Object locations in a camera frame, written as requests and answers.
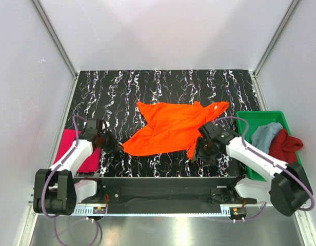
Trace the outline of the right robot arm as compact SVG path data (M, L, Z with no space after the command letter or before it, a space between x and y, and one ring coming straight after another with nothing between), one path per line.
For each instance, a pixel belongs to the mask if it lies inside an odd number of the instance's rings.
M209 121L199 127L193 159L212 163L219 154L236 159L263 177L263 181L240 178L227 190L228 200L238 203L244 198L269 202L285 216L315 207L313 191L303 166L289 164L257 149L233 130L217 127Z

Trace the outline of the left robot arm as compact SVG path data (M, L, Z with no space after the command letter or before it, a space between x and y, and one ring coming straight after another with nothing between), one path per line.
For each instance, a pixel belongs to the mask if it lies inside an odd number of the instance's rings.
M102 119L89 119L82 132L76 132L66 153L47 169L39 169L34 178L33 210L48 217L71 215L81 201L89 198L98 203L105 191L97 181L86 179L74 182L74 176L96 149L106 153L120 151L122 144Z

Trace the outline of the orange t shirt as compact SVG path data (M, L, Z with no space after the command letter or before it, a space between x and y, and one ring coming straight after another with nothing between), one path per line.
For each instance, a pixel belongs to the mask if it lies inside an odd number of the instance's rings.
M187 151L193 159L195 144L201 136L198 128L215 120L229 107L229 102L215 102L203 107L194 104L145 104L137 107L147 124L124 144L124 151L132 156L148 156L175 151Z

